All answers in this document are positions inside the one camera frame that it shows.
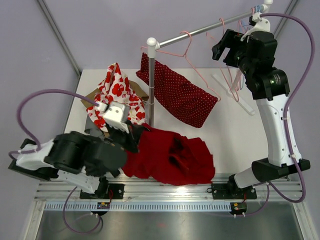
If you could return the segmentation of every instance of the red cloth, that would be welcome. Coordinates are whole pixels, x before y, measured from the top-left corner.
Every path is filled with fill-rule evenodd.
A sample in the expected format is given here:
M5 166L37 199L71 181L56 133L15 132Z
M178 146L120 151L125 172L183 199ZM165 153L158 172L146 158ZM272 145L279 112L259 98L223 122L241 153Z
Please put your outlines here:
M143 53L138 78L149 84L148 55ZM154 96L174 117L201 128L218 98L193 85L184 76L155 61Z
M127 152L122 168L128 176L153 177L164 184L209 184L215 175L213 156L200 138L188 139L172 131L147 126L139 153Z

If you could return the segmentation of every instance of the white table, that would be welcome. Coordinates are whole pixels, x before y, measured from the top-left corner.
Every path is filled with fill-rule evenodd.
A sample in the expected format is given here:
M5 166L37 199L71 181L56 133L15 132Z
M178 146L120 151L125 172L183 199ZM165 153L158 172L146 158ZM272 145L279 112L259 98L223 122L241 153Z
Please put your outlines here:
M198 87L206 89L202 79L190 68L173 69L185 76ZM148 86L136 76L137 69L122 69L131 81L137 82L148 93ZM188 138L200 137L205 141L213 154L213 162L217 174L231 174L243 171L251 166L252 161L268 156L268 145L258 108L251 93L244 88L240 96L256 111L254 116L248 115L234 99L216 83L210 74L215 73L222 78L219 69L200 68L198 71L222 96L212 109L202 128L189 126L173 117L157 100L154 107L154 127L162 130L177 132ZM106 77L106 69L85 69L76 90L77 94L87 95L96 89ZM65 133L77 131L84 133L87 119L86 109L80 99L74 99L67 120Z

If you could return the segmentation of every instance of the vertical metal pole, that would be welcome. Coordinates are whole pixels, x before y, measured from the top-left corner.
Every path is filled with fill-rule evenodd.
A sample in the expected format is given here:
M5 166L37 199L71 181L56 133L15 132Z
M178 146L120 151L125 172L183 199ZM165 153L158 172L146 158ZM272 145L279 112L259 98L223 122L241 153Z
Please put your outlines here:
M150 37L146 44L149 57L149 120L148 124L153 127L155 122L155 57L157 40Z
M286 7L284 13L288 15L292 15L299 2L300 0L291 0L288 6ZM279 38L280 33L283 31L285 25L287 24L287 21L288 21L287 18L284 18L284 17L281 18L281 20L279 21L278 25L275 27L273 32L275 39Z
M80 79L81 77L81 69L80 67L78 66L74 56L72 55L71 51L69 50L68 46L67 46L67 43L66 41L64 40L59 28L58 28L58 25L56 24L55 20L54 20L54 17L52 16L45 0L36 0L38 6L40 7L41 11L43 12L50 28L52 29L56 39L58 40L60 46L62 47L62 50L64 51L66 57L68 58L68 60L70 61L76 75L78 76L78 79Z
M149 125L155 123L155 59L149 57Z

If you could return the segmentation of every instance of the red polka dot dress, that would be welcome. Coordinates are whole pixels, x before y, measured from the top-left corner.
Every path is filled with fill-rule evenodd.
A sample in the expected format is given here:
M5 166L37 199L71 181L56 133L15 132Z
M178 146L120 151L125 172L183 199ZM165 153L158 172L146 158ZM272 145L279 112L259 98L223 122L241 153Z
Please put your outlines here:
M149 58L142 54L136 75L149 84ZM218 98L193 85L184 76L155 61L154 96L174 117L185 124L201 128Z

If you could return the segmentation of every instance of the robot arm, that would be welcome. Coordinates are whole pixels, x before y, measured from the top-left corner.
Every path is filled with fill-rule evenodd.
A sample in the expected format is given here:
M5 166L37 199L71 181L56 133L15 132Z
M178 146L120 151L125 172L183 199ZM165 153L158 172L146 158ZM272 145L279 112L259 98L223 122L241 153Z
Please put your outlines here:
M99 110L105 112L110 137L85 135L76 131L57 135L41 145L41 150L29 154L19 154L9 169L33 178L49 181L61 180L88 194L97 193L107 186L107 173L116 177L127 161L126 151L137 153L139 139L144 126L133 125L127 116L130 108L125 104L112 102L100 103ZM26 139L21 150L35 150L37 145Z
M267 158L254 161L247 170L230 176L231 192L297 172L289 151L283 119L290 93L288 78L284 71L273 67L278 43L269 32L269 21L259 18L259 15L253 17L250 18L250 24L254 27L249 33L242 34L228 29L221 41L212 48L212 59L216 61L225 48L230 49L223 62L227 66L239 68L244 74L245 84L258 106L268 143ZM310 162L302 159L297 148L289 110L286 120L294 156L300 169L307 170Z

